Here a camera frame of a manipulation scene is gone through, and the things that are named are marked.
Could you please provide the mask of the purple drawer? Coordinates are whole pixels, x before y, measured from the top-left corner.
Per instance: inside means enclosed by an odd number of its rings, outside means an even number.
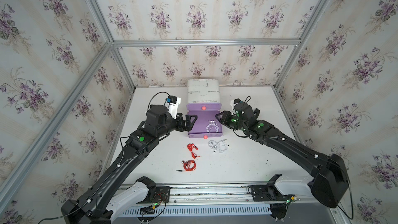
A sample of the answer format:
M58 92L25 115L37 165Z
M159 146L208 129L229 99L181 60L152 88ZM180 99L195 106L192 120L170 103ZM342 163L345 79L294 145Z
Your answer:
M218 138L223 136L222 125L216 119L215 115L220 113L220 111L189 111L189 115L197 115L198 119L193 125L193 128L188 133L188 137L191 139L203 139L204 135L209 138ZM207 133L206 126L209 124L210 120L215 120L219 126L219 132L217 133Z
M199 102L187 104L188 111L219 111L221 107L221 103Z

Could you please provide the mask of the white earphones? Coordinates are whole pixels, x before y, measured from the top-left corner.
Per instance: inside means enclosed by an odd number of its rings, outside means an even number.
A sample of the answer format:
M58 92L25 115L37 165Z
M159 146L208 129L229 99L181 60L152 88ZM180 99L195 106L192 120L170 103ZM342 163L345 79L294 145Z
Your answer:
M206 126L207 133L217 133L219 132L219 126L215 120L210 120L209 124Z
M229 144L226 143L226 140L220 140L220 141L210 140L208 142L208 146L213 153L217 152L224 153L229 148Z

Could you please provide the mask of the purple top drawer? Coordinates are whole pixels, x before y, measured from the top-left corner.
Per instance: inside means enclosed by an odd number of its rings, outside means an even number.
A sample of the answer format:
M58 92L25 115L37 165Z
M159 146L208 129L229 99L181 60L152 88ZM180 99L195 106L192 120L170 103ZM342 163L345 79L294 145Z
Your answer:
M188 111L219 111L221 107L221 103L199 102L187 104Z

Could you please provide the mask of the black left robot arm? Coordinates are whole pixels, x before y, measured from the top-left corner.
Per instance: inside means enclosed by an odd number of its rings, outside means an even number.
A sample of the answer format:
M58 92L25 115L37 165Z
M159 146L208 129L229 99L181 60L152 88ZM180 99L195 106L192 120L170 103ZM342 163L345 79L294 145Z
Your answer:
M141 177L131 189L116 195L131 172L173 131L191 131L196 115L172 116L163 105L153 105L138 129L132 132L121 153L78 200L67 200L61 207L67 224L110 224L133 204L146 199L156 187L155 182Z

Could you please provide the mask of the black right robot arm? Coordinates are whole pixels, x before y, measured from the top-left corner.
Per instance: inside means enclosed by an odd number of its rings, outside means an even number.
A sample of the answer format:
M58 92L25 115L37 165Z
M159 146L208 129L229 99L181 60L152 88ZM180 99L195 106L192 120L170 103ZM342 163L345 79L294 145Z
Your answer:
M249 138L272 148L303 168L313 180L309 183L313 197L329 208L337 208L350 181L342 157L326 155L310 149L285 135L273 124L259 120L260 110L240 99L234 100L233 111L222 111L215 118L233 131L243 131L242 138Z

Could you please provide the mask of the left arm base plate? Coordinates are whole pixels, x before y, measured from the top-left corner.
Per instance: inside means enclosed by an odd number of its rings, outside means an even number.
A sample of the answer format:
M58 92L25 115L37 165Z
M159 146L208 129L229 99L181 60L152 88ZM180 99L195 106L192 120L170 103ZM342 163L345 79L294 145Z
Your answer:
M171 187L159 187L151 188L148 191L147 197L139 202L139 204L150 204L150 203L169 203Z

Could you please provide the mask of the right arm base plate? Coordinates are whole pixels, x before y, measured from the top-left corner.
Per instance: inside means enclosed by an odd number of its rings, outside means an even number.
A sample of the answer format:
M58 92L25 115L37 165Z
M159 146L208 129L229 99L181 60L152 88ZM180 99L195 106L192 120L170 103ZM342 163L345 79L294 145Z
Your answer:
M248 193L252 195L255 202L285 202L288 204L295 199L293 195L281 194L274 185L252 185L249 186Z

